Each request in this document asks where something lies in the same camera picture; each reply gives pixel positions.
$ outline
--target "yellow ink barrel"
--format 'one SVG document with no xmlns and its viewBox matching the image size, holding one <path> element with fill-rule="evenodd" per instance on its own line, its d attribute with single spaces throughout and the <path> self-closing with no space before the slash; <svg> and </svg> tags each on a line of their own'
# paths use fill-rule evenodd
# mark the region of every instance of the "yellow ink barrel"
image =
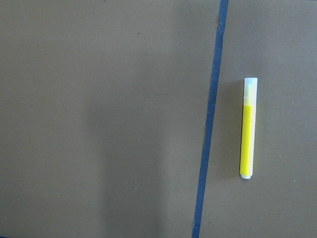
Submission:
<svg viewBox="0 0 317 238">
<path fill-rule="evenodd" d="M 244 179 L 250 179 L 253 174 L 253 151 L 257 110 L 257 87 L 257 78 L 245 78 L 240 158 L 240 175 Z"/>
</svg>

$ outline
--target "cardboard surface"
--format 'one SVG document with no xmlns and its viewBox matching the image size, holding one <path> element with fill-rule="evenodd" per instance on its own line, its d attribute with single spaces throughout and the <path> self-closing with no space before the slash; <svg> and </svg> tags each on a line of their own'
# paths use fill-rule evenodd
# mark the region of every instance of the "cardboard surface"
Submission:
<svg viewBox="0 0 317 238">
<path fill-rule="evenodd" d="M 317 236 L 317 2 L 230 1 L 202 238 Z M 243 80 L 258 77 L 253 177 L 239 177 Z"/>
<path fill-rule="evenodd" d="M 0 236 L 189 237 L 219 1 L 0 4 Z"/>
</svg>

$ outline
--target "blue tape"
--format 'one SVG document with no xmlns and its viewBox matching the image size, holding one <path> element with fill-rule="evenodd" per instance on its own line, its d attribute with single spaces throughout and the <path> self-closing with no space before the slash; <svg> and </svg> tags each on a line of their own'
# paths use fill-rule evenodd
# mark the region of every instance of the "blue tape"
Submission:
<svg viewBox="0 0 317 238">
<path fill-rule="evenodd" d="M 211 83 L 210 83 L 209 100 L 208 100 L 207 117 L 206 117 L 206 128 L 205 128 L 206 132 L 205 132 L 205 140 L 204 140 L 202 160 L 201 160 L 200 172 L 199 172 L 199 181 L 198 181 L 198 189 L 197 189 L 192 238 L 199 237 L 200 225 L 202 221 L 208 161 L 209 161 L 210 146 L 211 146 L 211 135 L 212 135 L 214 111 L 215 111 L 216 98 L 217 98 L 221 55 L 222 55 L 222 43 L 223 43 L 224 29 L 226 26 L 228 1 L 229 0 L 220 1 L 220 9 L 219 9 L 220 23 L 219 23 L 219 28 L 217 30 L 216 42 L 214 46 L 213 63 L 212 63 L 212 71 L 211 71 Z"/>
</svg>

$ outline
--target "highlighter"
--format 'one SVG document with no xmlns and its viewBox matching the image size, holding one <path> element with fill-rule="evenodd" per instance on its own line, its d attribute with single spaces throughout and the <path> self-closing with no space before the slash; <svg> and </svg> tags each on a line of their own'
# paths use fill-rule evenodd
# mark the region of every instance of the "highlighter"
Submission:
<svg viewBox="0 0 317 238">
<path fill-rule="evenodd" d="M 257 111 L 257 88 L 257 78 L 244 79 L 240 157 L 240 175 L 244 179 L 250 179 L 253 174 L 254 136 Z"/>
</svg>

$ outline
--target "highlighter cap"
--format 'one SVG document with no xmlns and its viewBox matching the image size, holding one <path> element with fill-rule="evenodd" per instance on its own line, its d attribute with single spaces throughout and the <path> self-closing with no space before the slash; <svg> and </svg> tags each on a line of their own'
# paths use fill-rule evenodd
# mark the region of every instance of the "highlighter cap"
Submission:
<svg viewBox="0 0 317 238">
<path fill-rule="evenodd" d="M 257 104 L 257 88 L 258 78 L 244 79 L 244 105 L 255 106 Z"/>
</svg>

